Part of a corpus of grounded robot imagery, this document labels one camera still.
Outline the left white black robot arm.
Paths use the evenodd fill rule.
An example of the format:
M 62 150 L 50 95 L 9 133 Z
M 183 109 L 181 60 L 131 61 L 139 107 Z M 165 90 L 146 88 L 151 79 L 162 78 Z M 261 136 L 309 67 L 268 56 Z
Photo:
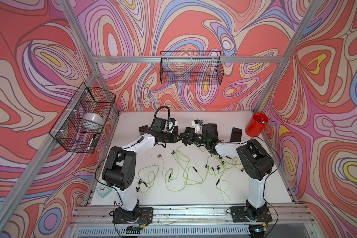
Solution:
M 170 117 L 168 106 L 159 107 L 153 116 L 151 126 L 139 128 L 140 138 L 134 142 L 110 149 L 102 169 L 101 178 L 106 185 L 114 188 L 119 196 L 120 204 L 112 212 L 116 222 L 149 223 L 151 218 L 140 213 L 139 200 L 128 191 L 135 178 L 136 160 L 150 148 L 167 144 L 175 144 L 181 140 L 175 119 Z

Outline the black smartphone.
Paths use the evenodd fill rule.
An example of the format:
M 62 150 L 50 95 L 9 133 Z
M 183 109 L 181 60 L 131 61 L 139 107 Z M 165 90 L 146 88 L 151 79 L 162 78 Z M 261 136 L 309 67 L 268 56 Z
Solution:
M 139 127 L 139 133 L 141 136 L 144 136 L 145 134 L 149 134 L 150 133 L 149 126 Z
M 230 142 L 240 143 L 242 141 L 243 130 L 239 128 L 232 128 Z
M 175 144 L 181 140 L 181 137 L 178 133 L 178 126 L 175 126 L 172 130 L 171 137 L 170 137 L 170 143 Z
M 190 127 L 186 127 L 185 133 L 195 133 L 195 129 L 194 128 L 190 128 Z

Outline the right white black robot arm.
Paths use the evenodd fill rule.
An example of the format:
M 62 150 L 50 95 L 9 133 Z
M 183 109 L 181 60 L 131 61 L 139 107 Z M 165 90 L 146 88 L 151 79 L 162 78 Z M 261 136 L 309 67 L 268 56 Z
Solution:
M 183 143 L 204 147 L 211 155 L 240 160 L 249 176 L 249 196 L 245 206 L 230 207 L 233 221 L 267 224 L 272 217 L 265 199 L 265 183 L 275 163 L 256 139 L 242 142 L 242 132 L 241 129 L 232 128 L 230 141 L 223 142 L 218 137 L 216 124 L 203 124 L 195 120 L 192 121 L 192 127 L 187 127 L 180 136 Z

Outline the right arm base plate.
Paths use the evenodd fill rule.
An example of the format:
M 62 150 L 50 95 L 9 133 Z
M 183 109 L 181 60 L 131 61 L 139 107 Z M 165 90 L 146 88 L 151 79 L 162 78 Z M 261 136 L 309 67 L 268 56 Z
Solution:
M 273 221 L 267 204 L 260 208 L 253 206 L 232 206 L 229 213 L 235 223 L 270 223 Z

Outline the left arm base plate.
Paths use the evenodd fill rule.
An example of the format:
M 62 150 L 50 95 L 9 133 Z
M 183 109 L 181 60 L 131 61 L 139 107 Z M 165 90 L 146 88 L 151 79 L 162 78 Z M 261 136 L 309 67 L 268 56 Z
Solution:
M 153 213 L 153 207 L 136 207 L 133 211 L 116 208 L 109 215 L 112 216 L 114 224 L 149 225 L 153 221 Z

